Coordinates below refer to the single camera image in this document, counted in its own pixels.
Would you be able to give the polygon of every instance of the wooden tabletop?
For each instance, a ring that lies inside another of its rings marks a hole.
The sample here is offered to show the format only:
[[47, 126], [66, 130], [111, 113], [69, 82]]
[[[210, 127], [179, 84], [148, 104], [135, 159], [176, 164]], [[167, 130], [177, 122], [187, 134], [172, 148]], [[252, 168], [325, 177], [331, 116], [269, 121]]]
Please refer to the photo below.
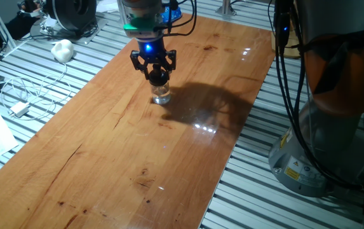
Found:
[[271, 36], [198, 17], [165, 46], [177, 50], [169, 104], [151, 102], [131, 41], [0, 170], [0, 228], [199, 226], [273, 61]]

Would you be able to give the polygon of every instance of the sticker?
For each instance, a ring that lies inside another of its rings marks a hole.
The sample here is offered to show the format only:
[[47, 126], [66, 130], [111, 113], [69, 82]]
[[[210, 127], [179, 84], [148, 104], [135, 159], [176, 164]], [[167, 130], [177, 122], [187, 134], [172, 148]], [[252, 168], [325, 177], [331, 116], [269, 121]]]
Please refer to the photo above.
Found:
[[305, 165], [292, 156], [285, 169], [285, 174], [299, 183], [317, 188], [322, 187], [326, 180], [317, 169]]
[[285, 134], [284, 136], [282, 136], [281, 138], [281, 148], [285, 145], [285, 140], [288, 137], [288, 134]]

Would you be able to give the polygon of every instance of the blue light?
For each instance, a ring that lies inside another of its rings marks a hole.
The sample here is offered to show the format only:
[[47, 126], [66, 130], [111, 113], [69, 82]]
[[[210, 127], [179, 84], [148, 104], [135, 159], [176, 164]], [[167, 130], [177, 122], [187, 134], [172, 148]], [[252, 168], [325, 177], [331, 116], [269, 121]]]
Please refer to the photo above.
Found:
[[152, 50], [152, 47], [150, 45], [145, 46], [145, 51], [150, 52]]

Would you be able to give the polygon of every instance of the yellow warning label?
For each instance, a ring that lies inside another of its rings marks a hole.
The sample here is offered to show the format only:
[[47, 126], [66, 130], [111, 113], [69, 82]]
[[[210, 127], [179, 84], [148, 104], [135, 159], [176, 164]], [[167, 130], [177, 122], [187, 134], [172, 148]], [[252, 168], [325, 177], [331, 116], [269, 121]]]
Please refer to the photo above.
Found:
[[300, 174], [296, 171], [294, 171], [293, 169], [289, 168], [289, 167], [286, 167], [286, 170], [285, 170], [285, 174], [290, 176], [291, 178], [295, 179], [296, 181], [298, 180]]
[[282, 139], [281, 139], [281, 148], [285, 145], [285, 142], [286, 142], [286, 138], [288, 137], [288, 134], [286, 133], [284, 136], [282, 136]]

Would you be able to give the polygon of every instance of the black cable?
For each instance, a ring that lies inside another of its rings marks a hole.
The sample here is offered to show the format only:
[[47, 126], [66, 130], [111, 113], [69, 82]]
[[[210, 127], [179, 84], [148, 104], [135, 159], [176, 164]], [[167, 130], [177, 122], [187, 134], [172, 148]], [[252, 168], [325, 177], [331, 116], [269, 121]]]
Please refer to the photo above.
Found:
[[188, 36], [190, 34], [192, 34], [192, 32], [194, 31], [194, 28], [196, 27], [196, 22], [197, 22], [197, 0], [194, 0], [194, 22], [193, 22], [193, 26], [192, 29], [187, 33], [187, 34], [181, 34], [181, 33], [173, 33], [173, 34], [165, 34], [163, 35], [165, 36]]
[[[276, 49], [275, 52], [276, 52], [276, 55], [279, 57], [279, 51], [278, 51], [278, 49]], [[277, 66], [277, 69], [279, 69], [279, 60], [278, 59], [276, 59], [276, 66]], [[326, 167], [324, 167], [323, 165], [321, 165], [321, 164], [318, 163], [317, 159], [314, 157], [313, 153], [308, 148], [308, 145], [305, 142], [305, 140], [303, 138], [303, 135], [302, 135], [300, 129], [297, 128], [297, 126], [299, 125], [299, 120], [297, 120], [295, 122], [295, 120], [293, 119], [292, 115], [290, 114], [290, 108], [289, 108], [289, 105], [288, 105], [287, 97], [285, 95], [286, 92], [285, 92], [285, 88], [284, 88], [283, 83], [282, 83], [282, 79], [281, 79], [280, 72], [278, 72], [278, 79], [279, 79], [278, 81], [279, 81], [280, 88], [281, 88], [281, 91], [282, 91], [283, 101], [285, 103], [286, 111], [288, 113], [288, 117], [289, 117], [290, 123], [292, 125], [292, 129], [295, 132], [296, 138], [298, 139], [299, 144], [304, 149], [305, 154], [307, 156], [307, 159], [310, 161], [310, 163], [312, 164], [312, 166], [315, 167], [321, 174], [323, 174], [324, 177], [326, 179], [328, 179], [329, 181], [331, 181], [331, 182], [333, 182], [333, 183], [335, 183], [335, 184], [337, 184], [337, 185], [339, 185], [339, 186], [341, 186], [343, 188], [360, 190], [361, 189], [361, 185], [348, 185], [344, 181], [338, 181], [338, 180], [336, 180], [336, 179], [339, 178], [336, 174], [334, 174], [333, 172], [329, 171]]]
[[[180, 27], [180, 26], [183, 26], [185, 24], [188, 24], [189, 22], [191, 22], [194, 18], [194, 4], [193, 4], [193, 0], [190, 0], [191, 4], [192, 4], [192, 16], [190, 17], [189, 20], [181, 23], [181, 24], [178, 24], [178, 25], [173, 25], [172, 28], [176, 28], [176, 27]], [[155, 29], [167, 29], [168, 27], [167, 26], [163, 26], [163, 27], [156, 27]]]
[[285, 48], [299, 48], [300, 47], [300, 45], [292, 45], [292, 46], [289, 46], [289, 47], [285, 47]]
[[[295, 33], [299, 40], [298, 47], [303, 47], [303, 38], [302, 38], [302, 33], [300, 31], [299, 19], [297, 17], [297, 12], [294, 10], [294, 7], [292, 7], [290, 9], [290, 15], [292, 16]], [[295, 114], [296, 114], [296, 116], [295, 116], [296, 120], [299, 119], [300, 94], [301, 94], [301, 91], [303, 88], [304, 78], [306, 75], [306, 67], [304, 65], [304, 53], [303, 52], [299, 52], [299, 53], [300, 53], [300, 78], [299, 78], [299, 85], [297, 88], [297, 96], [296, 96], [296, 100], [295, 100], [295, 109], [294, 109]]]
[[170, 32], [172, 31], [172, 9], [170, 8], [170, 6], [168, 7], [169, 9], [169, 18], [168, 18], [168, 34], [170, 34]]
[[288, 76], [286, 75], [285, 58], [283, 56], [284, 52], [285, 52], [285, 47], [281, 47], [280, 48], [280, 56], [281, 56], [281, 66], [282, 66], [282, 73], [283, 73], [283, 82], [285, 84], [285, 91], [286, 91], [286, 97], [287, 97], [287, 100], [288, 100], [288, 107], [289, 107], [289, 110], [290, 110], [290, 112], [292, 114], [292, 117], [293, 117], [295, 112], [299, 113], [299, 110], [298, 111], [293, 110], [292, 100], [290, 99]]
[[76, 38], [88, 38], [92, 36], [94, 33], [98, 31], [98, 24], [95, 24], [94, 28], [88, 32], [85, 32], [84, 34], [80, 36], [53, 36], [48, 34], [42, 34], [42, 35], [35, 35], [35, 36], [29, 36], [28, 38], [22, 38], [19, 39], [19, 41], [37, 41], [37, 40], [45, 40], [45, 39], [76, 39]]
[[288, 106], [288, 101], [286, 98], [286, 92], [285, 92], [285, 88], [283, 87], [283, 83], [282, 83], [282, 79], [281, 79], [281, 74], [280, 74], [280, 67], [279, 67], [279, 43], [278, 43], [278, 39], [275, 39], [275, 56], [276, 56], [276, 72], [277, 72], [277, 77], [278, 77], [278, 82], [279, 82], [279, 86], [281, 89], [281, 93], [282, 93], [282, 98], [283, 98], [283, 102], [285, 103], [285, 107], [286, 107], [286, 112], [288, 113], [288, 117], [289, 117], [289, 121], [290, 124], [292, 126], [294, 126], [294, 122], [293, 122], [293, 118], [292, 118], [292, 113], [290, 112], [290, 108]]
[[269, 4], [268, 4], [268, 19], [269, 19], [269, 23], [271, 24], [271, 29], [272, 29], [272, 33], [273, 33], [273, 36], [275, 37], [276, 39], [276, 35], [275, 35], [275, 31], [273, 29], [273, 24], [272, 24], [272, 20], [271, 20], [271, 16], [269, 14], [269, 9], [271, 7], [271, 4], [272, 4], [272, 0], [269, 1]]
[[233, 1], [232, 3], [230, 3], [230, 6], [231, 6], [232, 4], [234, 4], [234, 3], [239, 3], [239, 2], [246, 3], [246, 1], [243, 1], [243, 0], [235, 0], [235, 1]]
[[[298, 18], [297, 18], [297, 14], [296, 12], [293, 11], [293, 5], [291, 7], [291, 15], [292, 15], [292, 20], [295, 22], [296, 28], [295, 28], [295, 32], [298, 36], [299, 39], [299, 46], [302, 46], [302, 38], [301, 38], [301, 33], [300, 33], [300, 27], [299, 24], [296, 23], [298, 22]], [[300, 56], [302, 57], [302, 62], [301, 62], [301, 67], [300, 67], [300, 78], [299, 78], [299, 86], [298, 86], [298, 94], [296, 97], [296, 101], [295, 101], [295, 120], [292, 121], [292, 123], [294, 123], [293, 125], [293, 129], [295, 129], [295, 134], [299, 135], [297, 136], [297, 138], [299, 139], [300, 144], [302, 145], [302, 147], [305, 149], [305, 153], [306, 155], [309, 155], [309, 157], [311, 159], [309, 159], [309, 161], [312, 163], [312, 165], [314, 165], [318, 170], [319, 170], [319, 165], [316, 163], [316, 160], [314, 160], [314, 155], [310, 152], [308, 145], [306, 144], [306, 142], [303, 139], [302, 133], [300, 131], [299, 128], [299, 104], [300, 104], [300, 93], [302, 90], [302, 86], [303, 86], [303, 82], [304, 82], [304, 77], [305, 77], [305, 66], [304, 66], [304, 54], [301, 52]]]

